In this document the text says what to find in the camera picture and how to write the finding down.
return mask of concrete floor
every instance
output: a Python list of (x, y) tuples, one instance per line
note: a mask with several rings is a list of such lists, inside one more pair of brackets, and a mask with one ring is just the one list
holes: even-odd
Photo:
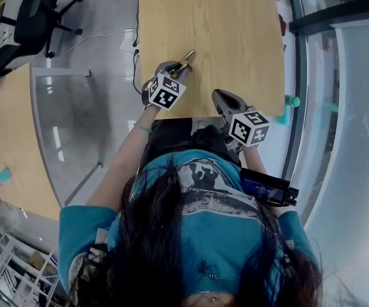
[[(4, 0), (4, 15), (16, 18), (22, 0)], [(71, 0), (59, 0), (62, 8)], [(277, 3), (288, 22), (292, 19), (289, 5)], [(81, 36), (55, 29), (51, 50), (56, 57), (48, 60), (37, 56), (16, 59), (11, 66), (30, 62), (36, 67), (84, 67), (91, 70), (87, 78), (69, 77), (42, 79), (37, 82), (37, 103), (42, 126), (49, 173), (64, 202), (90, 169), (99, 161), (98, 170), (85, 184), (71, 205), (87, 201), (106, 173), (111, 157), (129, 132), (130, 120), (137, 120), (143, 106), (134, 90), (133, 55), (120, 48), (130, 46), (134, 30), (126, 29), (107, 38), (88, 38), (80, 46), (64, 53), (89, 35), (108, 35), (121, 28), (136, 27), (137, 0), (84, 0), (63, 17), (63, 24), (83, 28)], [(9, 26), (2, 25), (3, 31)], [(287, 33), (285, 53), (286, 94), (294, 92), (294, 37)], [(136, 86), (140, 86), (140, 62), (136, 70)], [(265, 167), (270, 175), (280, 177), (287, 153), (290, 127), (272, 125), (271, 137), (260, 146)], [(15, 230), (17, 235), (46, 251), (57, 251), (59, 225), (57, 221), (13, 207), (0, 201), (0, 232)]]

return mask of white wall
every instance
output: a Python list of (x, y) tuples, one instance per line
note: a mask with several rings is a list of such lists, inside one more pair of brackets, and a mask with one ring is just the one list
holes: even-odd
[(336, 275), (369, 304), (369, 26), (344, 28), (346, 107), (340, 148), (306, 225), (320, 248), (326, 290)]

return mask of desk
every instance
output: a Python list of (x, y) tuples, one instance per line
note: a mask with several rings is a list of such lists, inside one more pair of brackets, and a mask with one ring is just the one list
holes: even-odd
[[(8, 167), (12, 178), (0, 186), (0, 198), (35, 214), (59, 219), (61, 203), (46, 167), (44, 146), (36, 104), (36, 77), (89, 76), (86, 70), (32, 68), (24, 65), (0, 79), (0, 172)], [(99, 167), (78, 185), (67, 199)]]
[(194, 73), (171, 111), (158, 118), (217, 116), (224, 89), (267, 116), (283, 114), (285, 79), (275, 0), (139, 0), (141, 78), (194, 49)]

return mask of long dark hair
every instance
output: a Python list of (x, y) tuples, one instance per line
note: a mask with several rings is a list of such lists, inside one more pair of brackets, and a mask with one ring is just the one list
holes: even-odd
[[(172, 161), (160, 172), (149, 186), (145, 171), (129, 180), (122, 196), (118, 243), (100, 260), (84, 257), (70, 287), (70, 306), (183, 303), (180, 225), (189, 192), (182, 192)], [(320, 269), (300, 251), (291, 249), (274, 216), (263, 206), (259, 209), (263, 244), (244, 264), (236, 305), (319, 306)], [(274, 273), (279, 274), (276, 280)]]

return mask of woman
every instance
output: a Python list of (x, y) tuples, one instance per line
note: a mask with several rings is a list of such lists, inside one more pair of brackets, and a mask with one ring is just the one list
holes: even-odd
[[(318, 306), (321, 275), (297, 213), (242, 192), (215, 127), (152, 127), (158, 112), (147, 105), (86, 206), (61, 211), (70, 304)], [(244, 155), (265, 173), (256, 148)]]

